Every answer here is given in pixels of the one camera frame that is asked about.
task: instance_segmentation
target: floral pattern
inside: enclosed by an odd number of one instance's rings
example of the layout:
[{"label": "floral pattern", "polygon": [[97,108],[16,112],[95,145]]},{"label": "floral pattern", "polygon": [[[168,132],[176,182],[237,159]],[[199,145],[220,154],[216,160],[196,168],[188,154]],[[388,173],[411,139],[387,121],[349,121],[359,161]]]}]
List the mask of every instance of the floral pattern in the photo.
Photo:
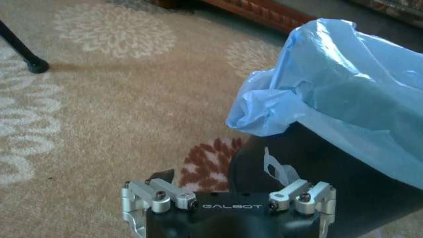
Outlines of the floral pattern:
[{"label": "floral pattern", "polygon": [[113,4],[78,4],[56,14],[60,37],[117,58],[161,54],[176,36],[165,23],[144,11]]},{"label": "floral pattern", "polygon": [[34,75],[9,47],[0,48],[0,185],[29,180],[34,175],[28,157],[48,153],[49,136],[61,130],[54,112],[61,108],[61,87],[50,75]]},{"label": "floral pattern", "polygon": [[196,145],[184,161],[179,186],[189,191],[227,191],[229,161],[240,146],[240,138]]},{"label": "floral pattern", "polygon": [[280,49],[261,40],[235,42],[225,51],[225,57],[236,75],[247,77],[253,71],[275,67]]}]

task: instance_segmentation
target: plastic bag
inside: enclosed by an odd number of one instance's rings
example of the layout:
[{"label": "plastic bag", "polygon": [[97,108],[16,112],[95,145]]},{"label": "plastic bag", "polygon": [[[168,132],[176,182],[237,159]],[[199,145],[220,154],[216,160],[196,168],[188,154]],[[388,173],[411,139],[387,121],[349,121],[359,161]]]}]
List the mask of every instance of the plastic bag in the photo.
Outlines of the plastic bag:
[{"label": "plastic bag", "polygon": [[423,189],[423,54],[353,28],[319,19],[291,32],[276,68],[245,80],[227,125],[269,136],[297,121]]}]

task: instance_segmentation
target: silver bracket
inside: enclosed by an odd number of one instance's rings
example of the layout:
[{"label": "silver bracket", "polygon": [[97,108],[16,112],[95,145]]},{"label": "silver bracket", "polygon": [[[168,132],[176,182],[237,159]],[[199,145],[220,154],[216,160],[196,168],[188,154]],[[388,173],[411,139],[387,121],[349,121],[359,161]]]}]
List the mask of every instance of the silver bracket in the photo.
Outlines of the silver bracket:
[{"label": "silver bracket", "polygon": [[193,192],[188,192],[169,183],[167,183],[160,178],[155,178],[149,181],[149,186],[165,192],[165,194],[171,197],[175,205],[179,209],[189,210],[193,209],[197,205],[197,199]]},{"label": "silver bracket", "polygon": [[335,222],[336,190],[325,183],[319,182],[313,187],[299,179],[279,192],[269,194],[269,201],[276,205],[276,211],[289,208],[293,201],[295,209],[304,215],[320,212],[320,235],[327,237],[328,226]]},{"label": "silver bracket", "polygon": [[121,188],[123,219],[131,226],[136,238],[147,238],[145,212],[164,213],[171,209],[171,201],[179,209],[196,208],[197,200],[192,192],[176,188],[160,178],[148,183],[128,182]]}]

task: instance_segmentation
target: chair leg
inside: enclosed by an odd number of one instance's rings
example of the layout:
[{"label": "chair leg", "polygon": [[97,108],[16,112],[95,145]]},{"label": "chair leg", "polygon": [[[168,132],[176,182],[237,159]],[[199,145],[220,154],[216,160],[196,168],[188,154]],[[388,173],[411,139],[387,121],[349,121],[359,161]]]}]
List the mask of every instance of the chair leg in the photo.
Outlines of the chair leg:
[{"label": "chair leg", "polygon": [[30,52],[30,50],[26,48],[24,43],[20,41],[20,39],[9,30],[9,28],[2,23],[1,20],[0,20],[0,36],[2,36],[4,40],[8,42],[12,48],[24,58],[24,61],[28,65],[29,72],[44,73],[48,70],[46,62]]}]

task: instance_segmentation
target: carpet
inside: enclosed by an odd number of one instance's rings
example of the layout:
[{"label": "carpet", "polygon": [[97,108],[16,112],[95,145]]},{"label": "carpet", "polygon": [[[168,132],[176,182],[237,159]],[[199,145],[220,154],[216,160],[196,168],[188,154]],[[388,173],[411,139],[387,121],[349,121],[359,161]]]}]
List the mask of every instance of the carpet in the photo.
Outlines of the carpet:
[{"label": "carpet", "polygon": [[0,237],[129,237],[121,185],[169,168],[183,186],[224,190],[247,139],[225,116],[284,36],[137,0],[2,0],[0,17],[50,64],[30,74],[0,40]]}]

